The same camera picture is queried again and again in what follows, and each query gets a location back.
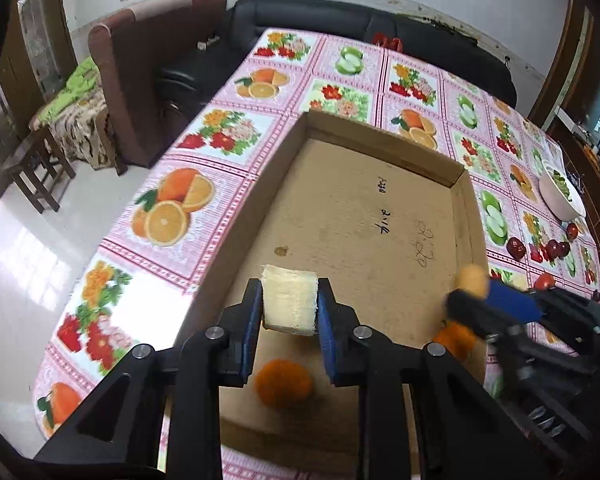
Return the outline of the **large red tomato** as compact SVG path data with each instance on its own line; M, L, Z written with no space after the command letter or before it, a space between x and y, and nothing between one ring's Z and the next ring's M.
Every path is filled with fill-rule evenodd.
M534 282L534 290L547 290L556 285L554 276L550 273L542 273Z

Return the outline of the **green patterned blanket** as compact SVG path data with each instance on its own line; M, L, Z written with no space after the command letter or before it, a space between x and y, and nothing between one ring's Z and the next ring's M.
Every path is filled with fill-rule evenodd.
M79 62L56 96L30 119L29 129L47 128L68 159L94 170L112 166L108 142L98 118L108 112L98 66L89 56Z

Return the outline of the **white bowl with greens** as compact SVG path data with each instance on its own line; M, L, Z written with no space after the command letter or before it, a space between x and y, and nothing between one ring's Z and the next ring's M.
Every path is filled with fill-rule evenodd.
M546 162L543 164L539 189L544 203L560 221L571 222L586 217L580 193L562 171Z

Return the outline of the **brown cardboard tray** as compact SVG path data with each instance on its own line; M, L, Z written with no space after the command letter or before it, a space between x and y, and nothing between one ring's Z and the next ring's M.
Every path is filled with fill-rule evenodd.
M215 323L272 264L327 278L362 323L419 348L440 330L445 296L469 263L486 264L486 242L463 165L403 136L307 112L222 229L180 337ZM351 472L356 391L330 384L316 337L261 330L254 364L275 359L304 366L312 396L277 411L254 385L222 389L222 443L286 467Z

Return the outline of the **tan longan fruit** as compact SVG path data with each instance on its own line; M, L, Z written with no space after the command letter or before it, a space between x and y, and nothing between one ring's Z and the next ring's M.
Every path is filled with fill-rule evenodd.
M490 278L482 266L468 264L458 270L456 287L480 299L486 299L490 288Z

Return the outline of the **floral fruit print tablecloth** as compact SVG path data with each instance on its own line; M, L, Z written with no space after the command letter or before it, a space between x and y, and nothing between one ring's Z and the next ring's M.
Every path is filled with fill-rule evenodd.
M223 446L360 479L600 477L600 280L516 110L273 28L164 153L43 377L63 479L217 479Z

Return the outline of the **pale sugarcane piece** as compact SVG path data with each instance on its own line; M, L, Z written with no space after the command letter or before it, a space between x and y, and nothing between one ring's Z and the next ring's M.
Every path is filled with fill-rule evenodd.
M315 334L318 277L314 272L266 264L261 285L267 330L306 337Z

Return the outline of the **dark red jujube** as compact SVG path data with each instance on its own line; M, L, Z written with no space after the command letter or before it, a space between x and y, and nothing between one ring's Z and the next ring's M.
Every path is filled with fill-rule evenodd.
M526 246L517 237L512 236L506 243L506 250L516 261L520 261L527 253Z

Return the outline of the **red cushion ornament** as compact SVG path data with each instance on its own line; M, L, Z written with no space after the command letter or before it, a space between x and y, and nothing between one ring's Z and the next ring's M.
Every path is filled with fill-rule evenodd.
M372 44L394 52L403 52L403 42L399 37L389 37L381 32L373 36Z

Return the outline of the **orange mandarin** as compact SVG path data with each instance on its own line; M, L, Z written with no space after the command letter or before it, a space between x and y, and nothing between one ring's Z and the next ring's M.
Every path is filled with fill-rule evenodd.
M276 359L265 364L254 378L260 401L268 408L286 410L312 396L313 378L296 362Z
M432 338L433 342L451 352L457 361L465 362L474 350L477 337L474 332L463 324L448 321Z

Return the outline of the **black leather sofa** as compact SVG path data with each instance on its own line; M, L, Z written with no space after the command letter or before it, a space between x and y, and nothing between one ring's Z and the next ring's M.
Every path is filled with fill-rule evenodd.
M329 0L237 0L225 12L220 39L208 50L189 50L155 70L159 103L193 119L238 69L262 32L273 27L322 32L366 44L376 44L382 36L398 38L405 54L460 76L508 105L517 104L509 69L474 38L440 22L422 23Z

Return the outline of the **wooden glass door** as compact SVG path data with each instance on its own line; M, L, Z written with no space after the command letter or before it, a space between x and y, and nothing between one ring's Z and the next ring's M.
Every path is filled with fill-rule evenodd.
M9 1L0 57L0 196L12 183L4 162L76 68L62 0Z

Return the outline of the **small red tomato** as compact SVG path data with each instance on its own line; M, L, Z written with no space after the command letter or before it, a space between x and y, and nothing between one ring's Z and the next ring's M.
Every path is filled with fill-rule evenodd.
M574 222L569 222L565 228L565 232L567 235L567 240L572 242L579 235L579 229Z

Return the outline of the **dark wooden stool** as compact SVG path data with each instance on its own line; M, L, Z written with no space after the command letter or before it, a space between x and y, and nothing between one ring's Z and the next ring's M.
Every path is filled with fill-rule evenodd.
M43 202L53 212L59 211L54 189L63 177L76 177L73 166L48 127L30 131L8 156L2 169L40 214L45 210Z

